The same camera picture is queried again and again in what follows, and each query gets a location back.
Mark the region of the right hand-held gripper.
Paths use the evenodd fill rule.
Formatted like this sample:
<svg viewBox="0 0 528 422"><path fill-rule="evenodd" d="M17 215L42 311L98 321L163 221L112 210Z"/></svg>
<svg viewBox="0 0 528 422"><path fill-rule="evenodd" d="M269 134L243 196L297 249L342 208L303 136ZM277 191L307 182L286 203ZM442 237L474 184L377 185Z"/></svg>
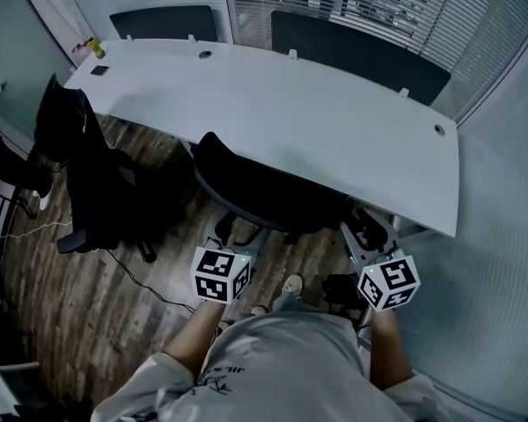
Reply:
<svg viewBox="0 0 528 422"><path fill-rule="evenodd" d="M381 214L358 208L356 217L360 224L356 235L345 222L340 225L347 254L353 262L366 260L363 249L391 249L397 242L395 228ZM356 288L375 311L387 311L408 304L420 285L413 257L397 248L364 266Z"/></svg>

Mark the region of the wide black desk partition panel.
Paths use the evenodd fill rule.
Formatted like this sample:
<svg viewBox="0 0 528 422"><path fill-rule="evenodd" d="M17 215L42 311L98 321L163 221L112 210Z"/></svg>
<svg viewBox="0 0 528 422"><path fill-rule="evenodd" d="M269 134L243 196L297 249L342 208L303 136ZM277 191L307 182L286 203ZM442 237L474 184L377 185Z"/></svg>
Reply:
<svg viewBox="0 0 528 422"><path fill-rule="evenodd" d="M430 106L451 73L403 47L373 35L285 11L271 13L272 49L372 81Z"/></svg>

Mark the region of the black mesh office chair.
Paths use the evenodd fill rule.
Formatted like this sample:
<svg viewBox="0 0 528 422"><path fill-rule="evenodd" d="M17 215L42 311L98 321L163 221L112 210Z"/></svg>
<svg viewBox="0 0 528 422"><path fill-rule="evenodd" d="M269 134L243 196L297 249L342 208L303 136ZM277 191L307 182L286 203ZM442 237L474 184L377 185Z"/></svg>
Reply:
<svg viewBox="0 0 528 422"><path fill-rule="evenodd" d="M192 147L194 175L222 207L287 244L324 228L338 229L353 201L345 193L235 154L213 133Z"/></svg>

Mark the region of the person's left forearm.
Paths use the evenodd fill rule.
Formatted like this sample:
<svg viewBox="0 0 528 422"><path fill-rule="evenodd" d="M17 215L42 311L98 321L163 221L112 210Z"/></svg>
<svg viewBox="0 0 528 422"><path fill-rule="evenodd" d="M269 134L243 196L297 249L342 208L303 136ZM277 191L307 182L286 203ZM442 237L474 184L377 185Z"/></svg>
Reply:
<svg viewBox="0 0 528 422"><path fill-rule="evenodd" d="M226 305L203 301L180 331L163 348L197 378L219 327Z"/></svg>

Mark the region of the person's blue jeans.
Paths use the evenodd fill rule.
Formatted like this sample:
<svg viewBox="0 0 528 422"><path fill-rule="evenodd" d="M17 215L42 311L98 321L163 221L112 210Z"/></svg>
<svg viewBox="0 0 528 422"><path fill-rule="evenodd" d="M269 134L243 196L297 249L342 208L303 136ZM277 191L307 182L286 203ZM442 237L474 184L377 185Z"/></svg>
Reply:
<svg viewBox="0 0 528 422"><path fill-rule="evenodd" d="M272 312L280 311L299 311L300 310L299 294L294 292L285 292L280 294L272 304Z"/></svg>

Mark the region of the white window blinds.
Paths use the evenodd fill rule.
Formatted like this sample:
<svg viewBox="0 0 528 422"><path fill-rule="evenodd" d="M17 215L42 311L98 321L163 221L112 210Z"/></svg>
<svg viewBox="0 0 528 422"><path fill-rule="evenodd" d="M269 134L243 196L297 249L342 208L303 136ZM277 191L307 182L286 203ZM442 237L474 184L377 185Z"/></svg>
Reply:
<svg viewBox="0 0 528 422"><path fill-rule="evenodd" d="M493 0L230 0L238 40L272 47L273 11L343 25L452 69L472 42Z"/></svg>

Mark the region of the small black desk partition panel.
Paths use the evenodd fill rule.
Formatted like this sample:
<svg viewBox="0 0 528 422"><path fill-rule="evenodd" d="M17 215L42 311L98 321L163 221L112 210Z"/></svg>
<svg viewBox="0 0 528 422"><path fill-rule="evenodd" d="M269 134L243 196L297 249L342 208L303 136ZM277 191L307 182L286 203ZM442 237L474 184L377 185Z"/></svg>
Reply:
<svg viewBox="0 0 528 422"><path fill-rule="evenodd" d="M122 39L216 42L216 24L207 5L182 5L124 11L109 16Z"/></svg>

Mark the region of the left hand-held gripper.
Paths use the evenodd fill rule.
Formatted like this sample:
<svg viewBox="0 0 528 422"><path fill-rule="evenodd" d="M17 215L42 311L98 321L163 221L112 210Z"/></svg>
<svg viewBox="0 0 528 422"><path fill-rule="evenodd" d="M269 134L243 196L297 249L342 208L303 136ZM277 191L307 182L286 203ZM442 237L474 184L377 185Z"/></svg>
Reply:
<svg viewBox="0 0 528 422"><path fill-rule="evenodd" d="M203 247L197 247L190 268L194 294L212 302L233 302L251 280L252 258L259 258L269 239L270 229L256 229L249 237L246 255L222 249L213 226L203 233Z"/></svg>

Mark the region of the black office chair with jacket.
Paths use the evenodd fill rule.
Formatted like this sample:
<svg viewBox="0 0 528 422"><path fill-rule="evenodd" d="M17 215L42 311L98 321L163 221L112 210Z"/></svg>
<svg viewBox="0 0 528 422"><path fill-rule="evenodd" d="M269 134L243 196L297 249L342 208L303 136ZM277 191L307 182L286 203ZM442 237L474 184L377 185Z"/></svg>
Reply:
<svg viewBox="0 0 528 422"><path fill-rule="evenodd" d="M66 170L72 232L57 240L61 254L113 250L120 241L152 263L143 171L106 143L98 118L81 90L48 81L36 116L36 148Z"/></svg>

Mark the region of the long white desk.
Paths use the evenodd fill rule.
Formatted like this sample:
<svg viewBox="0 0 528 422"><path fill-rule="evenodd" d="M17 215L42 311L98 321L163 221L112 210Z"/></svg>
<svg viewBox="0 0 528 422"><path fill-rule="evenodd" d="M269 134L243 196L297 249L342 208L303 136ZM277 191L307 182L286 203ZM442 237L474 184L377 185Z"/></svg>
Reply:
<svg viewBox="0 0 528 422"><path fill-rule="evenodd" d="M455 123L338 69L219 42L109 40L67 81L96 113L309 179L446 236L458 222ZM97 65L108 66L93 76Z"/></svg>

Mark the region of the person's right forearm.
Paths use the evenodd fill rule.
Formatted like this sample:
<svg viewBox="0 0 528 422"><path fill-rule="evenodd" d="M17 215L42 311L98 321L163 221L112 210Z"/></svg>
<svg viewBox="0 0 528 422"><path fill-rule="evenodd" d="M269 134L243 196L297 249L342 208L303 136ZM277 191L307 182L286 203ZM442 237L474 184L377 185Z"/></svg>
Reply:
<svg viewBox="0 0 528 422"><path fill-rule="evenodd" d="M389 389L413 377L393 310L373 312L370 339L370 382L375 387Z"/></svg>

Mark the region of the person's white printed t-shirt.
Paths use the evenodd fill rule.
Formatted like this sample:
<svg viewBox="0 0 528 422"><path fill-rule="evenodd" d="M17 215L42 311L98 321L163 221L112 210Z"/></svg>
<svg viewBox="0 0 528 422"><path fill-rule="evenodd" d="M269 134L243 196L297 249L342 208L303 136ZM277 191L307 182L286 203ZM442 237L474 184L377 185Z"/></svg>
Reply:
<svg viewBox="0 0 528 422"><path fill-rule="evenodd" d="M378 389L363 372L347 320L279 311L226 330L194 375L151 355L91 422L447 422L432 382Z"/></svg>

